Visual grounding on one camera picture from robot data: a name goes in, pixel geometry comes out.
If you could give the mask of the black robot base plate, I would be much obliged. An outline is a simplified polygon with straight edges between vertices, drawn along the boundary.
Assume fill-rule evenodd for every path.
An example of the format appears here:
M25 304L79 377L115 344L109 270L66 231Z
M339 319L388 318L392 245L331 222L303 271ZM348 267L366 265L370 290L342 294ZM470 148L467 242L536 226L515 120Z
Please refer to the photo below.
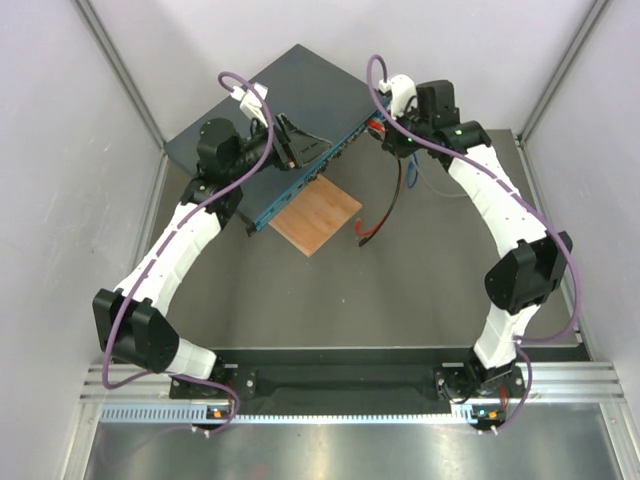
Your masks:
M484 367L471 348L223 349L206 379L244 400L282 390L398 393L427 401L469 399L513 386L514 360Z

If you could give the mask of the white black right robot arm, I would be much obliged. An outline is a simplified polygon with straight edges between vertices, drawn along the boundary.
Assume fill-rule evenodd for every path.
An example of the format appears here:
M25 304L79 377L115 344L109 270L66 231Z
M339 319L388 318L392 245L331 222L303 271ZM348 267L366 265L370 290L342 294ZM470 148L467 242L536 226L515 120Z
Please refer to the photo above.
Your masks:
M496 244L499 260L484 279L485 326L463 373L443 385L451 398L490 395L510 375L515 340L558 288L566 260L543 223L518 203L519 191L485 129L461 121L450 81L417 84L396 75L380 81L378 90L390 100L384 150L406 158L420 149L418 138L432 142L429 154L469 197Z

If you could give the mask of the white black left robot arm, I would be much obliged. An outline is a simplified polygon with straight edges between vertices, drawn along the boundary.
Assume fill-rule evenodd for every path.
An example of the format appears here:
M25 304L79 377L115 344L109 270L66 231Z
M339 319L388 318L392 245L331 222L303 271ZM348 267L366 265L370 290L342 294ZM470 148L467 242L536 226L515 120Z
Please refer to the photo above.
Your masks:
M248 137L228 119L205 122L196 146L196 174L169 224L135 270L114 289L99 290L92 301L106 359L155 374L190 376L203 395L220 394L227 374L215 365L216 354L181 338L166 318L173 296L238 208L242 190L225 192L224 187L270 166L284 171L302 168L331 147L330 141L297 128L283 114L271 127L252 120Z

